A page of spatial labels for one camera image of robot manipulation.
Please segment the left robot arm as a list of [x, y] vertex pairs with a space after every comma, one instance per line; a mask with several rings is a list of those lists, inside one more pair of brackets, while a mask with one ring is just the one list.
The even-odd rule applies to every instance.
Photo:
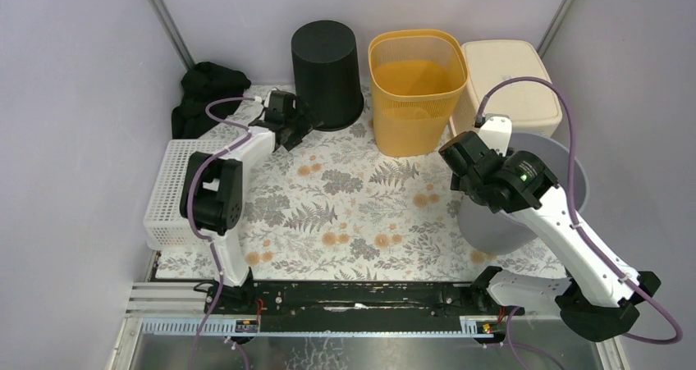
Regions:
[[222, 300], [234, 313], [254, 305], [239, 241], [252, 171], [279, 148], [292, 150], [322, 123], [291, 92], [273, 89], [254, 101], [262, 111], [247, 125], [233, 124], [241, 131], [237, 139], [218, 151], [190, 155], [180, 202], [181, 216], [211, 252], [219, 283], [228, 285]]

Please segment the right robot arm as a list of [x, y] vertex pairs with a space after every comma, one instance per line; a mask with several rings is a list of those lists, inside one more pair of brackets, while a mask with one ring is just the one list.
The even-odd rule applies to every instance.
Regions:
[[500, 306], [519, 306], [550, 313], [593, 342], [628, 334], [644, 301], [632, 287], [654, 296], [659, 278], [620, 263], [592, 229], [580, 228], [583, 219], [569, 207], [565, 189], [538, 155], [512, 149], [502, 156], [471, 131], [447, 142], [439, 154], [452, 170], [453, 190], [527, 226], [570, 274], [549, 279], [487, 267], [472, 283], [475, 310], [490, 314]]

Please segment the white perforated basket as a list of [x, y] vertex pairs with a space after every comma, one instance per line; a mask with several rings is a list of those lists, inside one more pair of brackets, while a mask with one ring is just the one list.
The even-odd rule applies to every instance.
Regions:
[[190, 156], [195, 152], [215, 154], [232, 145], [226, 140], [172, 140], [159, 169], [144, 215], [148, 246], [153, 250], [199, 250], [207, 246], [190, 229], [180, 213], [182, 191]]

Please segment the black round bucket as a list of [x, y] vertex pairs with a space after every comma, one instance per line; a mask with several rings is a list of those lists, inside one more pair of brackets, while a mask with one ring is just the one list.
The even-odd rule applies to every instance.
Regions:
[[353, 125], [364, 110], [355, 34], [338, 21], [302, 25], [291, 38], [295, 93], [322, 122], [317, 129]]

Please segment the grey bucket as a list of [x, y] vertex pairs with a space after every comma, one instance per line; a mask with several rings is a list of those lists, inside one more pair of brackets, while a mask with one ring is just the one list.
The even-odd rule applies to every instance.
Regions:
[[[526, 132], [515, 132], [509, 146], [534, 153], [551, 169], [559, 184], [568, 186], [569, 149], [552, 138]], [[537, 236], [527, 226], [503, 211], [492, 213], [465, 197], [457, 216], [460, 233], [474, 249], [486, 254], [504, 255], [520, 249]]]

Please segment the yellow plastic waste basket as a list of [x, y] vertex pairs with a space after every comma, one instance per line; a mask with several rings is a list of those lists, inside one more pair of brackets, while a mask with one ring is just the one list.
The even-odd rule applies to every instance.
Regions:
[[369, 45], [373, 133], [394, 158], [431, 153], [469, 78], [454, 37], [441, 30], [398, 30]]

